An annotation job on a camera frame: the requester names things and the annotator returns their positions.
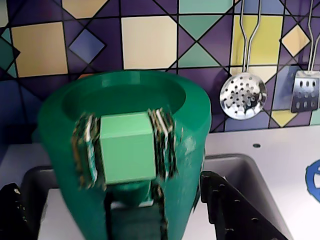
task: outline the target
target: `wall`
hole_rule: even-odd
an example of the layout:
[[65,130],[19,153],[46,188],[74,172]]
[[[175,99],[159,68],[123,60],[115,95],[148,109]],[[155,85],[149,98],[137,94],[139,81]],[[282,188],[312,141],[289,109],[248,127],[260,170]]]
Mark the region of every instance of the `wall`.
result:
[[[223,114],[220,89],[242,65],[241,0],[233,1],[0,0],[2,142],[30,141],[42,102],[64,84],[122,69],[166,71],[202,86],[212,102],[213,132],[319,124],[320,111],[289,110],[294,73],[306,68],[310,51],[309,0],[262,0],[249,71],[266,83],[267,103],[250,120]],[[257,1],[246,0],[248,34]],[[315,36],[319,2],[313,5]],[[318,70],[319,54],[315,64]]]

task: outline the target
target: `white countertop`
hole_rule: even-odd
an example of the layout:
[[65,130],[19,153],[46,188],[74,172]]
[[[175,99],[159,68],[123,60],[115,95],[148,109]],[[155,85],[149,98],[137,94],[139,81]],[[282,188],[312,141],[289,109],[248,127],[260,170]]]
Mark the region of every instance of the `white countertop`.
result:
[[320,126],[213,133],[205,148],[207,155],[239,153],[254,159],[293,239],[318,240],[320,203],[308,193],[305,175],[320,159],[319,137]]
[[[320,159],[318,136],[320,126],[213,133],[207,137],[206,154],[239,153],[254,159],[293,240],[319,240],[320,203],[308,193],[305,182],[306,167]],[[256,143],[261,147],[254,148]],[[28,161],[31,167],[24,166]],[[47,163],[48,156],[39,144],[12,145],[1,164],[0,180],[20,182],[21,176],[17,179],[16,174],[8,171],[18,169],[23,176],[22,172],[29,168]],[[214,226],[208,222],[207,206],[199,202],[189,218],[183,240],[199,237],[214,240],[215,235]]]

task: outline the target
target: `purple tile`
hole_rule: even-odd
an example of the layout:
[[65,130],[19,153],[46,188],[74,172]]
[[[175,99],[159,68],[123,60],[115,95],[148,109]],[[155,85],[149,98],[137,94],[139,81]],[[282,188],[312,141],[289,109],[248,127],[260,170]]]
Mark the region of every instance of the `purple tile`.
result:
[[225,132],[267,129],[270,117],[265,112],[260,112],[247,120],[235,120],[228,118],[225,121]]
[[288,64],[296,64],[297,62],[298,62],[298,56],[292,57],[292,55],[288,52],[285,46],[281,43],[279,64],[288,65]]
[[122,16],[163,14],[165,12],[152,0],[121,0]]
[[267,97],[266,101],[264,104],[264,110],[271,110],[272,108],[272,101],[274,98],[274,90],[275,90],[275,84],[276,84],[276,76],[271,78],[266,84],[266,92],[267,92]]
[[291,65],[285,66],[277,73],[272,106],[273,110],[291,109],[292,89],[298,70],[301,70],[299,66]]
[[224,68],[179,69],[179,75],[192,80],[207,92],[211,101],[211,113],[213,115],[224,113],[219,100],[220,90],[229,77]]
[[0,103],[0,127],[25,123],[19,85],[16,81],[0,81]]
[[90,64],[104,47],[105,45],[96,36],[84,29],[69,46],[69,49],[87,64]]
[[91,63],[98,72],[123,69],[120,24],[119,18],[94,19],[87,27],[106,44],[106,48]]
[[84,73],[84,74],[94,74],[94,73],[96,73],[96,72],[97,72],[97,71],[94,70],[92,67],[87,66],[83,73]]
[[[314,0],[313,7],[315,7],[320,0]],[[310,9],[310,1],[306,0],[287,0],[286,1],[286,8],[290,11],[293,15],[304,16],[308,14]]]
[[92,18],[77,19],[77,21],[83,26],[86,26],[91,20],[92,20]]
[[66,50],[66,58],[68,61],[68,72],[70,74],[81,73],[88,66],[84,60],[69,49]]
[[[310,37],[310,33],[308,30],[308,18],[303,19],[300,23],[300,26],[306,34]],[[313,33],[313,38],[316,40],[318,35],[320,34],[320,18],[313,17],[311,21],[311,30]],[[309,56],[310,56],[310,47],[311,44],[309,43],[299,54],[298,54],[298,61],[300,64],[308,64]],[[316,52],[315,62],[316,65],[320,64],[320,51]]]
[[312,16],[320,17],[320,4],[313,8]]
[[21,9],[22,5],[26,4],[26,0],[6,1],[6,8],[9,19],[13,19],[16,13]]
[[185,54],[185,52],[191,47],[191,45],[195,42],[190,35],[182,28],[178,29],[179,34],[179,46],[178,46],[178,55],[179,57]]
[[199,41],[222,66],[229,65],[232,22],[233,16],[225,15]]
[[75,20],[76,18],[72,16],[67,10],[62,10],[62,18],[63,20]]
[[64,21],[63,27],[64,27],[65,45],[67,47],[70,46],[70,44],[75,40],[75,38],[84,29],[84,26],[82,26],[77,20]]
[[300,112],[285,127],[309,126],[311,111]]
[[61,20],[62,9],[52,0],[28,0],[13,18],[11,25],[40,24]]
[[320,71],[320,65],[319,64],[314,65],[313,70]]
[[70,74],[70,75],[69,75],[70,82],[73,82],[73,81],[75,81],[75,80],[78,80],[80,76],[81,76],[80,73],[78,73],[78,74],[72,74],[72,75]]
[[215,130],[216,128],[220,127],[220,125],[227,119],[228,117],[224,114],[213,114],[211,120],[211,128],[210,131]]
[[107,1],[96,16],[98,18],[119,16],[119,1],[120,0]]
[[280,126],[275,122],[275,120],[270,118],[269,128],[270,129],[278,129],[278,128],[280,128]]
[[42,106],[42,101],[23,86],[21,87],[21,92],[28,123],[36,124],[38,121],[38,113]]
[[222,122],[216,129],[213,129],[213,133],[222,133],[225,131],[225,124]]
[[176,69],[169,69],[168,71],[165,70],[167,73],[171,73],[171,74],[177,74],[177,70]]
[[44,100],[54,91],[67,84],[69,78],[68,75],[54,75],[22,77],[18,81],[29,92]]
[[294,26],[297,25],[297,21],[292,16],[285,16],[283,20],[282,36],[285,36]]
[[169,14],[177,14],[178,0],[155,0]]
[[56,4],[62,7],[62,0],[53,0]]

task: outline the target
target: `yellow tile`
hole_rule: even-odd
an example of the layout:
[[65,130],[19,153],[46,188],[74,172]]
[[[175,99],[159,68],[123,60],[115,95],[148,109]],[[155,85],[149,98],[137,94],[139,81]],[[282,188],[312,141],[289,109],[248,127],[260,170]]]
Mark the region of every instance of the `yellow tile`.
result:
[[[242,72],[242,67],[231,67],[230,74],[236,75]],[[277,66],[249,66],[249,73],[259,76],[264,83],[268,82],[277,73]]]
[[19,77],[67,74],[64,31],[61,22],[19,26],[12,29]]
[[[239,16],[234,16],[231,65],[242,65],[244,38],[239,24]],[[244,16],[243,26],[249,40],[256,24],[257,16]],[[282,30],[282,16],[261,16],[260,27],[252,41],[250,64],[278,64]]]
[[301,49],[310,42],[309,38],[299,25],[296,25],[291,29],[291,31],[289,31],[281,41],[293,57],[295,57]]
[[62,0],[62,7],[76,19],[92,18],[108,0]]
[[126,17],[121,22],[124,69],[168,68],[177,59],[177,24],[169,16]]
[[276,121],[277,124],[279,124],[280,127],[284,127],[296,115],[297,113],[292,113],[290,110],[274,110],[271,113],[271,117]]

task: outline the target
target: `wire handle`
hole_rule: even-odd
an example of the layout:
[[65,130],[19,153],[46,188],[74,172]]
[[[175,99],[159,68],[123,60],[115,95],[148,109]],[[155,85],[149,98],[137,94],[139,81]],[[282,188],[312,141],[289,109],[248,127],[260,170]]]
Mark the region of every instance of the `wire handle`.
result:
[[242,58],[242,72],[243,73],[248,71],[248,66],[249,66],[249,62],[250,62],[250,55],[251,55],[251,44],[252,44],[252,41],[253,41],[257,31],[258,31],[259,26],[260,26],[261,5],[262,5],[261,2],[262,2],[262,0],[259,0],[259,3],[258,3],[258,19],[257,19],[257,23],[255,25],[255,28],[254,28],[254,30],[252,32],[252,35],[249,38],[249,45],[248,45],[247,34],[245,32],[245,28],[244,28],[244,24],[243,24],[244,23],[245,0],[242,0],[242,3],[241,3],[240,27],[241,27],[242,35],[243,35],[243,38],[244,38],[243,58]]
[[309,62],[308,62],[308,71],[313,71],[315,67],[315,60],[316,60],[316,54],[317,54],[317,48],[318,48],[318,43],[320,40],[320,34],[314,40],[314,35],[311,30],[311,18],[312,18],[312,11],[313,11],[313,5],[314,5],[314,0],[311,0],[310,3],[310,11],[309,11],[309,17],[308,17],[308,29],[311,37],[311,46],[310,46],[310,54],[309,54]]

